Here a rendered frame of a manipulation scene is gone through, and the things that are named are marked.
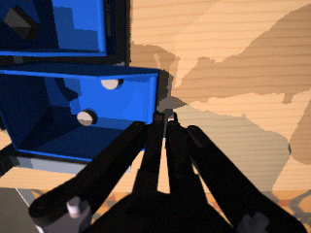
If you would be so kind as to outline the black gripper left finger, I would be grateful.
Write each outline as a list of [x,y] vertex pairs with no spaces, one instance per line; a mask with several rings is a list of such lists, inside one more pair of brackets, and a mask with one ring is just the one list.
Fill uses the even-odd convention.
[[82,233],[145,146],[119,233],[153,233],[166,99],[153,122],[132,122],[75,177],[36,198],[28,213],[40,233]]

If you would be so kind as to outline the blue bin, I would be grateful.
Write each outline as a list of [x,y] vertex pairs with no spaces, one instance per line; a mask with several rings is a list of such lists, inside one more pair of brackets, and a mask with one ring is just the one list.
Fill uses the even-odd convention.
[[[6,24],[10,7],[41,28],[34,40]],[[0,0],[0,55],[108,56],[115,45],[115,0]]]
[[[101,83],[115,79],[115,89]],[[153,122],[158,83],[155,68],[42,60],[0,66],[0,117],[16,151],[91,161],[132,122]],[[94,113],[91,125],[78,122],[82,110]]]

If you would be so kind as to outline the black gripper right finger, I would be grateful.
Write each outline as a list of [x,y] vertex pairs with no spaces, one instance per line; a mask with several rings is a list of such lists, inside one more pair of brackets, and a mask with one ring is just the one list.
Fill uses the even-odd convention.
[[165,99],[169,191],[179,194],[184,233],[221,233],[201,179],[238,233],[308,233],[296,217],[263,195],[198,126],[182,127],[171,97]]

